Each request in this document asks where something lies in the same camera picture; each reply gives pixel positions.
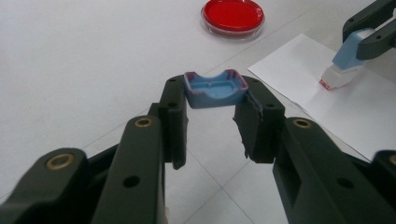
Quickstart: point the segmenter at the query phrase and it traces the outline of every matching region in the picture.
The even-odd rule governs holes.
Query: paper sheet
[[[334,55],[298,35],[249,70],[367,159],[396,149],[396,85],[363,69],[344,87],[327,91],[319,81]]]

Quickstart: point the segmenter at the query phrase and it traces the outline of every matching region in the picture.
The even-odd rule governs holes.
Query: petri dish
[[[213,35],[236,39],[254,37],[265,21],[262,8],[250,0],[210,0],[201,16]]]

